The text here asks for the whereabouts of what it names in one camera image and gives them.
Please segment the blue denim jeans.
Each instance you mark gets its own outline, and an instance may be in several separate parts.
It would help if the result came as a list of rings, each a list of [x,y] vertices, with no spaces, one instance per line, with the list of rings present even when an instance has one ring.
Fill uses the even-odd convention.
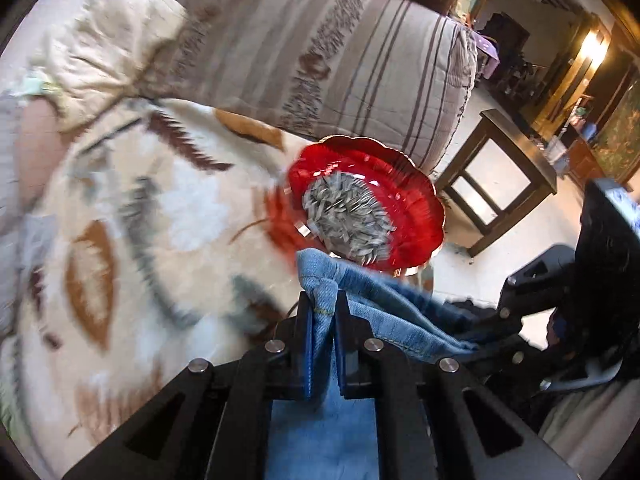
[[[310,299],[311,348],[303,356],[305,397],[272,408],[268,479],[378,478],[378,438],[371,399],[347,400],[342,387],[368,338],[408,358],[435,363],[470,356],[494,338],[477,333],[482,308],[368,271],[319,249],[296,255],[300,287]]]

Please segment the dark wooden stool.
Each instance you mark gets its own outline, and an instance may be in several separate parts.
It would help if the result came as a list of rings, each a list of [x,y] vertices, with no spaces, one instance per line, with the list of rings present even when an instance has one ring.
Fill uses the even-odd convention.
[[[558,177],[538,146],[491,108],[480,112],[480,122],[437,178],[436,190],[480,232],[466,250],[475,257],[556,194]]]

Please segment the sunflower seeds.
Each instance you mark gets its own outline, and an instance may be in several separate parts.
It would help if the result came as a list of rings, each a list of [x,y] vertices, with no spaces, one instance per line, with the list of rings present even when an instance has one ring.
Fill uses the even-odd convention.
[[[307,226],[326,249],[362,266],[386,262],[396,230],[362,177],[333,171],[315,178],[302,196]]]

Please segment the red glass bowl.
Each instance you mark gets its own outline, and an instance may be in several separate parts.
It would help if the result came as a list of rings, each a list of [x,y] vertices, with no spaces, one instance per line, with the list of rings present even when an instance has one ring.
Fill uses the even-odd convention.
[[[446,212],[433,182],[377,140],[309,144],[286,170],[282,191],[305,242],[371,270],[419,269],[444,244]]]

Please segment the leaf patterned cream blanket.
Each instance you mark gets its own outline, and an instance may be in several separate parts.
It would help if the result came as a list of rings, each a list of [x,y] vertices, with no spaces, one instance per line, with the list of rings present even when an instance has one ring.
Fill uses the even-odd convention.
[[[73,140],[32,214],[55,234],[1,347],[1,420],[58,479],[186,363],[237,358],[299,294],[284,176],[311,143],[183,100],[126,100]]]

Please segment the grey quilted pillow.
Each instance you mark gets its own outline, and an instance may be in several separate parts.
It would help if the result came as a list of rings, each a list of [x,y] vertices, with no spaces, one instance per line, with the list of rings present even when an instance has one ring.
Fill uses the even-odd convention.
[[[32,214],[35,200],[24,206],[18,169],[20,101],[1,93],[1,340],[14,333],[17,310],[32,270],[43,264],[52,245],[55,221]]]

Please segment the striped brown quilt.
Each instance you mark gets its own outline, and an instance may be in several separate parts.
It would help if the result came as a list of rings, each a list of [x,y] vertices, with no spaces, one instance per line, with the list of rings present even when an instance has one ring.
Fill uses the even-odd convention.
[[[228,110],[307,139],[366,136],[423,171],[469,102],[476,44],[410,0],[176,0],[188,14],[142,96]]]

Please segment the pink pillow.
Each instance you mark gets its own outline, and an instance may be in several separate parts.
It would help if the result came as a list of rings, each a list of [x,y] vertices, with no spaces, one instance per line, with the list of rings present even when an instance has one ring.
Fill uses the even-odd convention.
[[[23,108],[17,138],[17,172],[22,205],[30,208],[62,162],[70,138],[58,131],[58,112],[45,98]]]

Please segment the cream satin pillow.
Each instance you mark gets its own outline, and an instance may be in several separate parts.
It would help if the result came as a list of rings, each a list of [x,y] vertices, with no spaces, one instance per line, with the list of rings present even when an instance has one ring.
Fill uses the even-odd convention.
[[[62,132],[88,124],[132,89],[187,18],[176,0],[87,0],[47,29],[9,95],[49,100]]]

